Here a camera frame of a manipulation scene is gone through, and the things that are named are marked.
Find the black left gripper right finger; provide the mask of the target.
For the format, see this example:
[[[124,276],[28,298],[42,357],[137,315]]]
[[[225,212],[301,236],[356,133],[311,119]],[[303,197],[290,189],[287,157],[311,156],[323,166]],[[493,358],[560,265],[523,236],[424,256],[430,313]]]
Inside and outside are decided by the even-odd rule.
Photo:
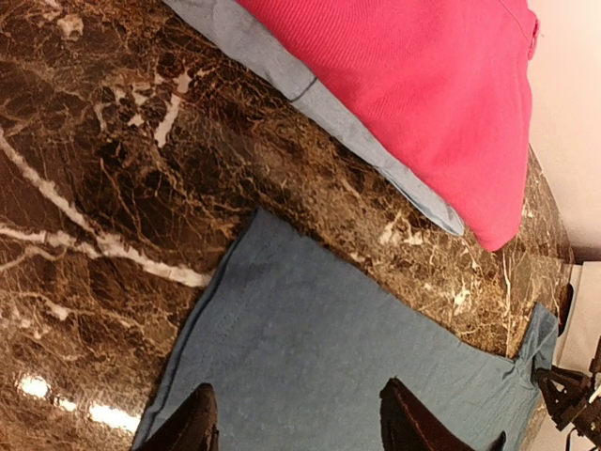
[[[385,450],[472,451],[399,379],[389,379],[379,396],[380,431]]]

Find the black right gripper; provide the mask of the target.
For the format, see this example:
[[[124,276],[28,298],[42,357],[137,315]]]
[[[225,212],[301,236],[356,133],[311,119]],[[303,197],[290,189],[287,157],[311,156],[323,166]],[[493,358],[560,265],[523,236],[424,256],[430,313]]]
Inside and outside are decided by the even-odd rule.
[[[589,375],[557,366],[536,369],[534,380],[557,430],[572,425],[577,432],[600,431],[600,348],[591,360]]]

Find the pink trousers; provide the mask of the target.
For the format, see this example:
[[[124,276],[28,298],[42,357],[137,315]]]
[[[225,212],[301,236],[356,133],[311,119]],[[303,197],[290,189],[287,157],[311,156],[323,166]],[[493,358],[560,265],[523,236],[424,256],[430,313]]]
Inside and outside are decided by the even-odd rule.
[[[489,251],[521,221],[539,22],[524,1],[247,1],[245,9]]]

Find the dark blue garment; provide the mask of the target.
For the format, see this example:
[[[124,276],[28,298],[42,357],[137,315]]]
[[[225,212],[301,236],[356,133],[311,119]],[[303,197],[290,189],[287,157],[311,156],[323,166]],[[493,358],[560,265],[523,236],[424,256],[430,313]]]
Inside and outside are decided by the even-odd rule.
[[[225,450],[379,450],[379,394],[395,378],[471,448],[504,437],[517,450],[557,332],[536,305],[515,359],[478,350],[256,210],[181,329],[133,446],[207,382]]]

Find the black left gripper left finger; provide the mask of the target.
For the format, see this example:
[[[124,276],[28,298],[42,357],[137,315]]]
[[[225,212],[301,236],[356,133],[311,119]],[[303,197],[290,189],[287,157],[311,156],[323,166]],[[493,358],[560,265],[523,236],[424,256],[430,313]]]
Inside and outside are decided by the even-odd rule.
[[[138,450],[218,451],[217,397],[209,383],[200,384]]]

